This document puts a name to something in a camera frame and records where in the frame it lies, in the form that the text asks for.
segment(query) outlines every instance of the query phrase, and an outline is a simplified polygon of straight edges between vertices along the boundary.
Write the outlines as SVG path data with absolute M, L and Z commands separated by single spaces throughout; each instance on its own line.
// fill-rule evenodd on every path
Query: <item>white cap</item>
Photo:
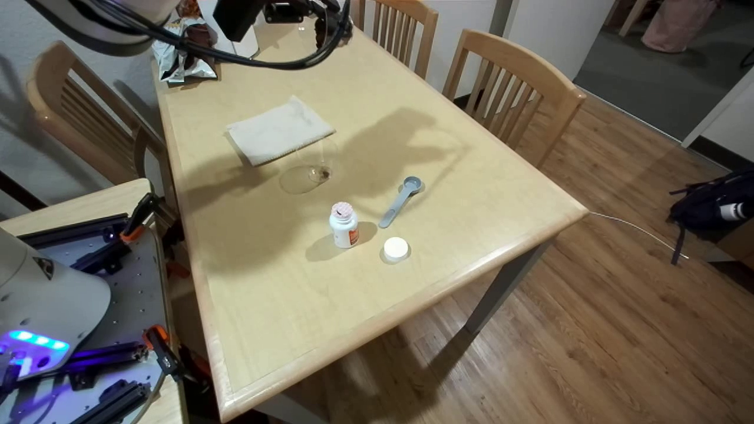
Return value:
M 409 258 L 409 242 L 404 239 L 389 239 L 383 245 L 383 258 L 387 261 L 402 261 Z

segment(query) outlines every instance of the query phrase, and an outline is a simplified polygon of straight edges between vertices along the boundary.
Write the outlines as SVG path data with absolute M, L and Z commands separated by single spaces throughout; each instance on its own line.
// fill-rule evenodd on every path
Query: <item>chair backrest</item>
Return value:
M 52 140 L 114 185 L 147 176 L 147 152 L 151 152 L 161 163 L 161 188 L 174 215 L 178 200 L 166 141 L 65 43 L 39 56 L 27 100 Z
M 417 27 L 422 27 L 422 37 L 416 53 Z M 419 0 L 374 0 L 374 43 L 380 43 L 405 66 L 416 68 L 416 74 L 422 77 L 426 77 L 436 27 L 439 11 Z
M 479 74 L 464 112 L 532 166 L 564 136 L 585 95 L 543 56 L 490 33 L 464 32 L 443 95 L 458 96 L 470 55 Z

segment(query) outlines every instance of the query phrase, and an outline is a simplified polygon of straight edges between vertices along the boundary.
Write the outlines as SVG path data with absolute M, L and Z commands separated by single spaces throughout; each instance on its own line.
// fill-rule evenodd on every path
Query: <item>white cable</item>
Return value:
M 632 229 L 642 232 L 643 235 L 653 239 L 656 242 L 660 242 L 662 247 L 668 247 L 670 253 L 676 253 L 676 247 L 671 247 L 670 242 L 664 242 L 660 235 L 650 234 L 648 229 L 636 226 L 634 221 L 627 221 L 627 219 L 612 218 L 612 215 L 602 215 L 602 212 L 595 212 L 595 211 L 589 211 L 589 215 L 596 215 L 596 218 L 603 218 L 603 219 L 611 219 L 611 221 L 621 221 L 621 223 L 625 223 L 625 226 L 632 226 Z

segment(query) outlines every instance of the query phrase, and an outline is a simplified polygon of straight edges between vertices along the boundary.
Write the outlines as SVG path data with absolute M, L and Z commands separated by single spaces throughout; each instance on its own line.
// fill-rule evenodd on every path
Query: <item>table surface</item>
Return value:
M 304 27 L 259 29 L 263 56 L 303 56 Z M 253 167 L 227 125 L 290 96 L 334 135 Z M 354 32 L 347 48 L 308 70 L 221 66 L 221 80 L 159 82 L 191 272 L 221 420 L 264 403 L 476 275 L 502 267 L 585 215 L 585 207 L 521 160 L 431 86 Z M 294 170 L 331 180 L 290 192 Z M 426 192 L 394 226 L 378 221 L 399 185 Z M 331 240 L 332 203 L 362 218 L 362 240 Z M 402 235 L 411 258 L 380 260 Z
M 148 193 L 147 180 L 135 180 L 114 188 L 104 188 L 82 198 L 49 206 L 45 211 L 0 221 L 0 229 L 14 235 L 69 226 L 112 215 L 131 215 Z M 141 423 L 184 423 L 180 392 L 173 380 L 164 382 L 161 398 L 151 403 Z

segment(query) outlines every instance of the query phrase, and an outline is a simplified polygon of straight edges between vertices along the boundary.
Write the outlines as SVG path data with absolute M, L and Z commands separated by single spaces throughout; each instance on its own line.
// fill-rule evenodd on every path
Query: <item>small white cylinder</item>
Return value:
M 331 212 L 332 242 L 341 251 L 359 242 L 359 215 L 350 203 L 334 203 Z

